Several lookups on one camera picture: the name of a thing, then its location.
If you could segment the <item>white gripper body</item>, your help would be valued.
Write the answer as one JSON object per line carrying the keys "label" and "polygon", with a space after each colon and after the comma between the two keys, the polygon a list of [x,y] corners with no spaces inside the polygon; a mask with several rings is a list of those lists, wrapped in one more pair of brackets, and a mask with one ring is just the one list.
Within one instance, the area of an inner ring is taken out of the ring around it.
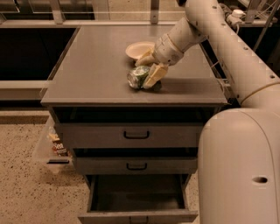
{"label": "white gripper body", "polygon": [[156,41],[152,56],[157,63],[173,66],[183,58],[183,46],[181,35],[166,33]]}

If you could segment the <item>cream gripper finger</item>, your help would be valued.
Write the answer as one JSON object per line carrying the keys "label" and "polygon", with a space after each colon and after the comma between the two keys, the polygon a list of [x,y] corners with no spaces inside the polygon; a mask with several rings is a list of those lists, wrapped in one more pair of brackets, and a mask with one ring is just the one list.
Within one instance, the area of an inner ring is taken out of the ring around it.
{"label": "cream gripper finger", "polygon": [[158,81],[160,81],[168,72],[166,64],[153,64],[150,68],[148,76],[143,82],[143,88],[152,88]]}
{"label": "cream gripper finger", "polygon": [[153,56],[154,49],[151,48],[147,52],[145,52],[135,63],[136,67],[139,66],[148,66],[153,63],[156,63],[157,61],[155,60]]}

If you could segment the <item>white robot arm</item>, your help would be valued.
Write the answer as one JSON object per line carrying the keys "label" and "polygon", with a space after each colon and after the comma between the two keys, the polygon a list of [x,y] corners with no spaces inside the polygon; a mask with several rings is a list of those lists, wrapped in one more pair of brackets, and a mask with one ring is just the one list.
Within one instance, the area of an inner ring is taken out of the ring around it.
{"label": "white robot arm", "polygon": [[207,40],[229,84],[227,109],[198,149],[200,224],[280,224],[280,79],[232,30],[217,0],[187,0],[185,17],[138,61],[144,88]]}

